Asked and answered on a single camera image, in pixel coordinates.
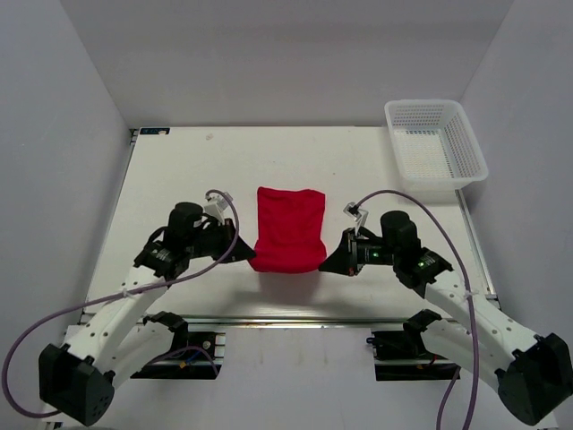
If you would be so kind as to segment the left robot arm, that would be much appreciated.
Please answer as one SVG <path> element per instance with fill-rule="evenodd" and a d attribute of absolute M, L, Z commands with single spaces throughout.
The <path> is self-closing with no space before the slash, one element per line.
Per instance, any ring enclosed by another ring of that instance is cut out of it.
<path fill-rule="evenodd" d="M 204 205 L 179 202 L 165 226 L 153 232 L 135 257 L 116 298 L 73 336 L 48 345 L 38 360 L 39 396 L 84 426 L 107 412 L 115 391 L 148 364 L 180 357 L 189 343 L 188 323 L 180 315 L 149 308 L 186 277 L 190 262 L 250 260 L 255 252 L 239 237 L 238 217 L 227 193 L 211 191 Z"/>

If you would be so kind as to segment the red t shirt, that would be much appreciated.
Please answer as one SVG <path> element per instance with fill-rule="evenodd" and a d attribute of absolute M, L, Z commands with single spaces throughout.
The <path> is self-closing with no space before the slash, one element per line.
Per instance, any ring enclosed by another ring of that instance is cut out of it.
<path fill-rule="evenodd" d="M 302 274 L 316 271 L 326 259 L 321 229 L 326 195 L 260 187 L 257 190 L 256 256 L 249 261 L 257 272 Z"/>

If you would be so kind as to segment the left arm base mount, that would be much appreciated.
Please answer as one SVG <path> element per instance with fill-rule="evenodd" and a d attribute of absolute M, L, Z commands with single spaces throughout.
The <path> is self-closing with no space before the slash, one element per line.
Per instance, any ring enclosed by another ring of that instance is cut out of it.
<path fill-rule="evenodd" d="M 155 358 L 132 379 L 142 380 L 205 380 L 218 378 L 225 354 L 226 334 L 190 327 L 181 316 L 161 312 L 145 316 L 142 326 L 162 324 L 172 334 L 170 349 L 162 358 Z"/>

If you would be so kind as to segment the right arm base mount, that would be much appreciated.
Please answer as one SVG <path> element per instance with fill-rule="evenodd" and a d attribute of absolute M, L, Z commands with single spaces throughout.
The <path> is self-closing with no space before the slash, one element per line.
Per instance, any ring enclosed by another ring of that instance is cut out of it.
<path fill-rule="evenodd" d="M 458 366 L 430 352 L 422 342 L 428 327 L 441 322 L 432 310 L 422 310 L 407 319 L 400 330 L 373 331 L 366 339 L 374 357 L 377 382 L 451 380 Z"/>

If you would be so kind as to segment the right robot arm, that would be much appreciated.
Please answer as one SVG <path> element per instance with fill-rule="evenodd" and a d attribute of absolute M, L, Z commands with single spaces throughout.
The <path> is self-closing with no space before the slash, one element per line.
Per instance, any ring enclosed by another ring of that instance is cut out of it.
<path fill-rule="evenodd" d="M 398 281 L 439 307 L 424 309 L 402 325 L 403 348 L 415 357 L 445 357 L 495 390 L 506 409 L 533 426 L 572 395 L 567 343 L 541 336 L 504 314 L 484 296 L 470 294 L 452 265 L 422 246 L 403 211 L 381 216 L 381 234 L 343 231 L 322 272 L 354 277 L 366 265 L 391 267 Z"/>

